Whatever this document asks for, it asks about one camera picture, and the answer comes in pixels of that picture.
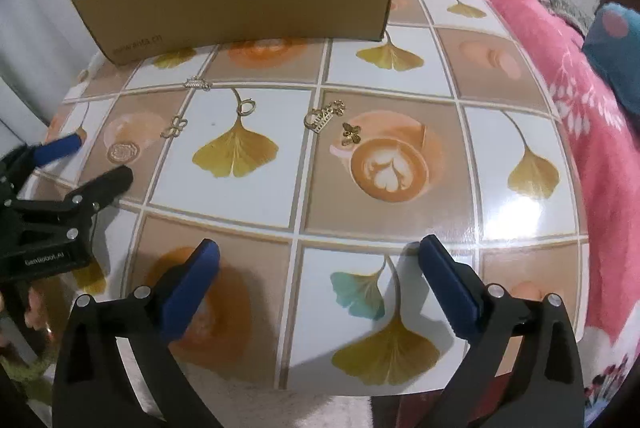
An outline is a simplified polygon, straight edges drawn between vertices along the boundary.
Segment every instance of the white tile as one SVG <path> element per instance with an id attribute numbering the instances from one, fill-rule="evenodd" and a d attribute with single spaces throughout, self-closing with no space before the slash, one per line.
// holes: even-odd
<path id="1" fill-rule="evenodd" d="M 468 30 L 486 31 L 488 33 L 509 36 L 507 30 L 495 16 L 494 11 L 483 0 L 423 0 L 424 4 L 433 19 L 436 26 L 452 26 L 454 28 L 465 28 Z M 484 12 L 484 17 L 467 17 L 448 11 L 458 4 L 472 6 L 477 10 Z"/>
<path id="2" fill-rule="evenodd" d="M 305 132 L 303 118 L 310 90 L 239 88 L 253 98 L 253 114 L 242 126 L 268 137 L 276 158 L 244 177 L 214 177 L 193 163 L 193 155 L 234 125 L 236 98 L 231 89 L 197 91 L 184 118 L 188 125 L 172 141 L 152 203 L 233 221 L 288 227 Z"/>
<path id="3" fill-rule="evenodd" d="M 97 215 L 92 249 L 94 258 L 100 265 L 106 288 L 104 293 L 94 294 L 96 301 L 115 300 L 120 298 L 120 287 L 124 277 L 124 268 L 129 256 L 129 245 L 136 226 L 138 214 L 108 206 Z M 74 292 L 74 297 L 84 294 L 78 289 L 73 273 L 63 277 L 65 283 Z"/>
<path id="4" fill-rule="evenodd" d="M 508 115 L 519 126 L 530 151 L 556 167 L 559 183 L 548 199 L 533 199 L 510 190 L 510 173 L 525 151 L 517 129 L 499 110 L 466 108 L 478 167 L 484 238 L 576 234 L 571 183 L 553 123 L 539 116 L 513 112 Z"/>
<path id="5" fill-rule="evenodd" d="M 471 257 L 458 259 L 470 264 Z M 370 275 L 383 265 L 381 255 L 306 248 L 289 363 L 289 390 L 338 395 L 410 394 L 443 388 L 463 359 L 465 343 L 456 338 L 418 267 L 417 257 L 391 257 L 401 282 L 404 326 L 430 340 L 440 359 L 427 372 L 402 384 L 366 385 L 332 363 L 337 350 L 378 332 L 394 315 L 396 288 L 389 267 L 378 279 L 385 313 L 378 320 L 352 316 L 336 301 L 331 275 Z"/>
<path id="6" fill-rule="evenodd" d="M 89 80 L 85 80 L 84 82 L 80 82 L 72 86 L 65 95 L 65 100 L 74 100 L 75 98 L 79 98 L 82 96 L 82 93 L 86 89 L 87 85 L 89 85 Z"/>
<path id="7" fill-rule="evenodd" d="M 86 132 L 86 140 L 80 150 L 63 159 L 54 161 L 42 167 L 42 170 L 75 184 L 78 181 L 84 161 L 94 146 L 95 138 L 100 131 L 105 116 L 111 109 L 114 98 L 107 100 L 94 100 L 81 102 L 74 106 L 73 110 L 66 118 L 66 122 L 60 129 L 58 137 L 76 132 L 78 127 L 82 127 Z"/>
<path id="8" fill-rule="evenodd" d="M 380 68 L 356 55 L 358 51 L 386 44 L 386 39 L 382 42 L 334 40 L 327 83 L 450 96 L 447 76 L 431 31 L 397 26 L 388 26 L 386 30 L 393 46 L 418 55 L 423 60 L 423 65 L 397 71 L 395 68 Z"/>
<path id="9" fill-rule="evenodd" d="M 126 89 L 182 84 L 187 81 L 187 78 L 196 76 L 200 72 L 212 50 L 213 46 L 198 47 L 195 56 L 180 65 L 165 69 L 154 65 L 157 56 L 147 58 L 133 74 Z"/>
<path id="10" fill-rule="evenodd" d="M 31 174 L 29 176 L 29 179 L 27 179 L 24 185 L 22 185 L 20 192 L 18 192 L 18 199 L 29 200 L 33 198 L 33 193 L 36 189 L 36 186 L 38 185 L 39 180 L 39 176 Z"/>

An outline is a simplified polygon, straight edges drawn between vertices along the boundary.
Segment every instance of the teal ginkgo leaf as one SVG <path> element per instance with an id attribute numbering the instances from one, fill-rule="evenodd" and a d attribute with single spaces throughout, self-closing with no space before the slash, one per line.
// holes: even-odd
<path id="1" fill-rule="evenodd" d="M 332 273 L 336 301 L 349 309 L 351 316 L 380 320 L 385 315 L 385 301 L 378 288 L 378 278 L 385 268 L 386 261 L 373 275 L 354 275 L 353 273 Z"/>

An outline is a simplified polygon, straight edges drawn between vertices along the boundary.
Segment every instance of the yellow ginkgo leaf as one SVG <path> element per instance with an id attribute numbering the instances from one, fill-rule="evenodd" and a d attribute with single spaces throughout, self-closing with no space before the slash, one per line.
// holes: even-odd
<path id="1" fill-rule="evenodd" d="M 338 350 L 331 359 L 363 384 L 403 384 L 432 368 L 440 352 L 427 338 L 407 329 L 398 313 L 385 328 Z"/>
<path id="2" fill-rule="evenodd" d="M 381 69 L 393 68 L 396 71 L 407 71 L 424 65 L 424 60 L 417 54 L 394 46 L 388 34 L 386 35 L 386 44 L 370 47 L 369 49 L 360 49 L 356 56 Z"/>
<path id="3" fill-rule="evenodd" d="M 86 131 L 82 127 L 76 129 L 76 134 L 80 136 L 80 144 L 84 145 L 86 141 Z"/>
<path id="4" fill-rule="evenodd" d="M 549 199 L 559 182 L 558 169 L 525 145 L 524 155 L 509 174 L 507 186 L 510 190 L 532 199 Z"/>
<path id="5" fill-rule="evenodd" d="M 233 127 L 193 154 L 194 164 L 214 177 L 244 177 L 276 158 L 278 145 L 268 137 L 248 131 L 240 116 Z"/>
<path id="6" fill-rule="evenodd" d="M 459 0 L 456 0 L 456 1 L 457 1 L 456 4 L 447 8 L 447 11 L 449 13 L 462 15 L 463 17 L 468 17 L 468 18 L 486 17 L 486 13 L 484 11 L 479 10 L 478 8 L 475 8 L 473 6 L 469 6 L 468 4 L 465 4 L 464 2 L 460 2 Z"/>
<path id="7" fill-rule="evenodd" d="M 75 269 L 73 271 L 74 278 L 78 287 L 87 294 L 101 294 L 107 289 L 107 282 L 104 279 L 104 273 L 100 264 L 95 260 L 91 261 L 86 267 Z"/>
<path id="8" fill-rule="evenodd" d="M 158 69 L 171 69 L 190 60 L 194 56 L 196 56 L 196 50 L 193 49 L 193 47 L 185 47 L 184 49 L 178 49 L 171 53 L 161 54 L 154 60 L 154 65 L 158 67 Z"/>

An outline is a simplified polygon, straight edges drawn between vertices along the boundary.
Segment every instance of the teal pillow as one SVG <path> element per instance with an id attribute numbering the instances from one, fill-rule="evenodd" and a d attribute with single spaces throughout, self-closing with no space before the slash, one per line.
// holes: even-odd
<path id="1" fill-rule="evenodd" d="M 605 4 L 584 39 L 582 52 L 619 103 L 640 118 L 640 14 L 619 4 Z"/>

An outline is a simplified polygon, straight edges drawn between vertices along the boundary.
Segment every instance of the brown tile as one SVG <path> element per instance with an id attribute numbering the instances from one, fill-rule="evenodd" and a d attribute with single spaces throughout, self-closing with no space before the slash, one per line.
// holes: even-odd
<path id="1" fill-rule="evenodd" d="M 129 81 L 137 66 L 138 62 L 118 67 L 105 60 L 82 93 L 82 98 L 119 92 Z"/>
<path id="2" fill-rule="evenodd" d="M 403 241 L 436 233 L 447 242 L 472 242 L 470 177 L 455 106 L 341 92 L 326 92 L 323 104 L 337 99 L 348 115 L 318 135 L 306 231 Z M 340 144 L 342 121 L 362 128 L 355 148 Z"/>
<path id="3" fill-rule="evenodd" d="M 180 110 L 187 91 L 122 96 L 114 104 L 80 176 L 80 184 L 127 164 L 133 184 L 125 193 L 142 201 L 164 145 L 160 133 Z"/>
<path id="4" fill-rule="evenodd" d="M 66 119 L 74 108 L 74 104 L 64 104 L 58 107 L 56 115 L 53 116 L 49 128 L 47 129 L 47 135 L 44 138 L 44 143 L 49 143 L 58 137 L 62 127 L 65 126 Z"/>
<path id="5" fill-rule="evenodd" d="M 31 193 L 31 199 L 34 201 L 60 201 L 69 192 L 70 189 L 61 184 L 46 177 L 38 177 Z"/>
<path id="6" fill-rule="evenodd" d="M 247 40 L 223 46 L 204 71 L 206 80 L 277 80 L 315 83 L 324 41 Z"/>
<path id="7" fill-rule="evenodd" d="M 545 98 L 516 45 L 478 31 L 436 30 L 461 98 L 548 112 Z"/>
<path id="8" fill-rule="evenodd" d="M 390 24 L 423 24 L 427 25 L 427 17 L 419 0 L 391 0 L 389 11 Z"/>
<path id="9" fill-rule="evenodd" d="M 225 378 L 273 386 L 290 244 L 148 216 L 133 262 L 129 290 L 152 285 L 167 261 L 186 259 L 203 238 L 220 247 L 221 269 L 196 323 L 170 344 L 180 359 Z M 168 255 L 159 262 L 163 255 Z"/>
<path id="10" fill-rule="evenodd" d="M 481 249 L 482 280 L 501 284 L 511 295 L 540 300 L 548 293 L 562 297 L 569 319 L 576 327 L 578 272 L 577 243 L 530 248 Z M 511 372 L 522 338 L 512 338 L 497 375 Z"/>

